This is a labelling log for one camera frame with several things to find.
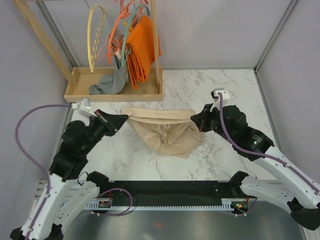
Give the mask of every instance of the gray wall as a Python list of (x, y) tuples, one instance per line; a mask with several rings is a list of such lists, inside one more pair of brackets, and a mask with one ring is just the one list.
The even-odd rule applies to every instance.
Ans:
[[(64, 104), (67, 82), (12, 0), (0, 1), (0, 239), (9, 239), (31, 210), (42, 174), (14, 141), (19, 118), (44, 104)], [(21, 126), (21, 141), (46, 168), (66, 109), (43, 109)]]
[[(116, 5), (113, 0), (87, 2), (90, 7), (103, 5), (111, 24), (119, 15), (119, 1)], [(158, 0), (158, 32), (162, 47), (160, 64), (167, 68), (253, 68), (289, 2)], [(85, 1), (48, 1), (45, 4), (78, 64), (88, 66), (89, 9)], [(98, 19), (100, 15), (101, 11), (97, 10)], [(97, 18), (92, 26), (94, 34), (99, 23)], [(103, 45), (109, 33), (106, 27), (102, 32)]]
[(320, 1), (301, 0), (259, 76), (284, 153), (320, 182)]

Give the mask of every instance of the white marble surface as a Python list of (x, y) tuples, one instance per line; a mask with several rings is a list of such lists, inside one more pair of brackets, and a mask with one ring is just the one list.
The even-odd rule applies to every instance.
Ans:
[[(231, 101), (246, 114), (247, 122), (273, 139), (266, 110), (252, 70), (165, 70), (162, 102), (93, 102), (92, 109), (120, 114), (123, 107), (158, 110), (193, 109), (200, 112), (212, 103), (210, 92), (228, 90)], [(84, 120), (77, 112), (72, 120)], [(244, 171), (261, 180), (275, 178), (260, 166), (239, 156), (214, 132), (188, 159), (160, 155), (149, 148), (125, 123), (113, 137), (104, 137), (87, 156), (84, 171), (99, 171), (111, 180), (229, 180)]]

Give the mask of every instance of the white bracket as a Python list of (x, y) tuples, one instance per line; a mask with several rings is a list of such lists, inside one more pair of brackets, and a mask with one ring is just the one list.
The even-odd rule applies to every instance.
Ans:
[(83, 98), (81, 102), (72, 103), (72, 109), (78, 110), (79, 114), (87, 119), (91, 116), (96, 116), (96, 114), (91, 110), (91, 104), (88, 98)]
[(223, 107), (225, 105), (227, 105), (228, 101), (230, 100), (229, 93), (223, 87), (214, 89), (211, 92), (211, 96), (214, 100), (214, 103), (212, 104), (212, 106), (210, 108), (210, 112), (212, 112), (214, 110), (214, 108), (217, 108), (218, 110), (220, 110), (220, 95), (219, 94), (222, 94)]
[(57, 226), (62, 225), (61, 232), (64, 234), (71, 222), (99, 192), (100, 188), (94, 182), (86, 181), (73, 198), (60, 208), (53, 223)]
[(241, 183), (240, 188), (244, 194), (255, 196), (291, 213), (287, 202), (291, 202), (295, 196), (282, 183), (268, 183), (252, 176), (245, 177)]
[[(59, 210), (61, 203), (65, 199), (66, 193), (76, 181), (76, 179), (62, 181), (62, 178), (60, 176), (56, 174), (50, 175), (50, 193), (49, 195), (46, 194), (46, 188), (48, 187), (48, 185), (46, 184), (35, 209), (32, 211), (28, 220), (21, 228), (23, 236), (26, 236), (29, 231), (31, 231), (29, 239), (41, 240), (49, 236), (52, 229), (52, 223), (57, 216), (57, 211)], [(29, 229), (30, 225), (32, 225), (31, 223), (34, 220), (38, 209), (42, 206), (44, 198), (47, 199), (42, 207), (42, 211), (38, 215), (33, 228)]]

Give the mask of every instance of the teal hanger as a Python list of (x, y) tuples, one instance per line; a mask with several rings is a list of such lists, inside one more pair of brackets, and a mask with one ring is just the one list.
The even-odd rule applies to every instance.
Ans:
[(148, 13), (148, 16), (150, 16), (150, 10), (149, 8), (147, 7), (147, 5), (145, 4), (140, 4), (139, 6), (137, 6), (133, 13), (131, 14), (130, 16), (130, 19), (127, 23), (127, 26), (125, 28), (125, 32), (124, 32), (124, 35), (123, 35), (123, 41), (122, 41), (122, 51), (121, 51), (121, 66), (124, 66), (126, 64), (126, 61), (125, 61), (125, 49), (126, 49), (126, 42), (127, 42), (127, 38), (128, 38), (128, 32), (129, 32), (129, 28), (130, 28), (130, 25), (132, 23), (132, 21), (134, 20), (134, 17), (136, 16), (138, 10), (141, 8), (141, 7), (145, 7), (146, 8), (146, 11)]
[(129, 47), (130, 47), (130, 50), (129, 50), (129, 49), (126, 49), (126, 50), (124, 51), (124, 54), (125, 54), (124, 64), (127, 64), (128, 55), (131, 53), (131, 46), (129, 45)]

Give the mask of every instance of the hanging clothes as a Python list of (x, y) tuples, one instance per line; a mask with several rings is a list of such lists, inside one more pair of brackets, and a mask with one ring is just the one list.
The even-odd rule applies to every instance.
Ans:
[[(142, 4), (142, 3), (143, 3), (143, 1), (144, 1), (146, 4), (149, 3), (148, 0), (140, 0), (140, 5), (139, 5), (138, 13), (137, 13), (137, 11), (136, 11), (135, 13), (132, 13), (132, 15), (135, 16), (135, 18), (132, 19), (132, 21), (130, 22), (130, 25), (129, 25), (130, 28), (133, 28), (133, 27), (134, 27), (136, 21), (138, 20), (139, 15), (142, 13), (142, 10), (143, 10), (143, 4)], [(117, 49), (118, 49), (118, 47), (119, 47), (119, 46), (117, 46), (117, 47), (114, 49), (114, 52), (111, 53), (112, 41), (114, 40), (114, 38), (117, 38), (117, 36), (115, 35), (117, 26), (118, 26), (118, 24), (119, 24), (119, 22), (120, 22), (121, 19), (125, 19), (125, 18), (127, 18), (127, 17), (130, 15), (130, 13), (129, 13), (129, 6), (130, 6), (131, 4), (135, 4), (135, 2), (136, 2), (136, 0), (131, 0), (131, 1), (125, 6), (125, 5), (124, 5), (124, 0), (121, 0), (121, 1), (120, 1), (120, 15), (118, 16), (118, 18), (116, 19), (116, 21), (115, 21), (115, 23), (114, 23), (114, 25), (113, 25), (113, 29), (112, 29), (112, 31), (111, 31), (111, 33), (110, 33), (110, 39), (109, 39), (108, 46), (107, 46), (107, 60), (108, 60), (108, 63), (109, 63), (109, 64), (111, 64), (111, 62), (112, 62), (111, 56), (113, 56), (113, 55), (116, 53), (116, 51), (117, 51)]]
[[(111, 30), (111, 26), (107, 19), (105, 19), (105, 28), (107, 31)], [(116, 35), (122, 37), (123, 35), (116, 31)], [(99, 54), (101, 53), (104, 46), (107, 44), (107, 40), (105, 41), (104, 45), (97, 53), (96, 58), (99, 59)], [(115, 67), (114, 67), (114, 74), (104, 74), (101, 76), (99, 82), (97, 84), (93, 84), (89, 88), (89, 92), (91, 95), (114, 95), (118, 94), (125, 86), (126, 82), (129, 79), (128, 67), (124, 64), (121, 65), (118, 57), (114, 55), (115, 59)]]
[(157, 153), (185, 159), (204, 142), (203, 132), (190, 119), (194, 110), (125, 107), (121, 114), (129, 116), (127, 123)]
[[(150, 68), (155, 61), (154, 46), (153, 23), (149, 17), (142, 16), (125, 43), (126, 49), (131, 48), (126, 63), (134, 90), (138, 88), (138, 82), (143, 84), (148, 80)], [(159, 38), (158, 48), (161, 56)]]

